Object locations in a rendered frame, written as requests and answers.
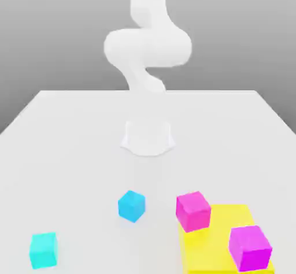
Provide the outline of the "small blue cube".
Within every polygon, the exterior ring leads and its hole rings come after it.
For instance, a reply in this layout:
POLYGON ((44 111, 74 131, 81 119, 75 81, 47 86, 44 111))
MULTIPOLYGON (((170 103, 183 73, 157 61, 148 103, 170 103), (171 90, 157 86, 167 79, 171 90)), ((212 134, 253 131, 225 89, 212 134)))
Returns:
POLYGON ((133 223, 144 214, 146 210, 146 198, 134 191, 127 191, 118 200, 119 216, 133 223))

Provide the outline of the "small purple cube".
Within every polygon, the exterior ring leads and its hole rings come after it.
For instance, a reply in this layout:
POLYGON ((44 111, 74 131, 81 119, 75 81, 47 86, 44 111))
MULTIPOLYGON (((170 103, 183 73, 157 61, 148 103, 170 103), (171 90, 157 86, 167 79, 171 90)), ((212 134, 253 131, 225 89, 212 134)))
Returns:
POLYGON ((273 250, 257 225, 231 228, 228 249, 239 272, 267 269, 273 250))

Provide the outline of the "large yellow box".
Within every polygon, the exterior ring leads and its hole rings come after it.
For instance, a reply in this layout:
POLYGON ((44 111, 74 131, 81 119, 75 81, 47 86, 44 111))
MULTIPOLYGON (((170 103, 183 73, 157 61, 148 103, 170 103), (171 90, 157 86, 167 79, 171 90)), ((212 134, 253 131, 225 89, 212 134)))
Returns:
POLYGON ((212 205, 210 225, 186 233, 178 225, 182 274, 275 274, 272 262, 267 268, 239 272, 229 252, 231 228, 254 225, 247 205, 212 205))

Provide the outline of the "small cyan cube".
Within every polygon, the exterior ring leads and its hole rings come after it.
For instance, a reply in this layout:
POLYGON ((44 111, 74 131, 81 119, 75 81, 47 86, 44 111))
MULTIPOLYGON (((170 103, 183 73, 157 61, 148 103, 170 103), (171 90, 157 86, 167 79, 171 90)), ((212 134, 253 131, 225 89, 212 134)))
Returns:
POLYGON ((56 233, 33 234, 29 247, 29 258, 33 269, 56 266, 58 261, 56 233))

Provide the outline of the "small pink cube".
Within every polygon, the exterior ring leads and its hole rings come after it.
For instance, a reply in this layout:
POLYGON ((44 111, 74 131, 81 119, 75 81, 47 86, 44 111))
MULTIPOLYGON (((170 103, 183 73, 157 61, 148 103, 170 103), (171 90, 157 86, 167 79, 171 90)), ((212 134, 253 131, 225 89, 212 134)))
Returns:
POLYGON ((199 191, 176 198, 176 217, 186 233, 207 228, 211 211, 211 206, 199 191))

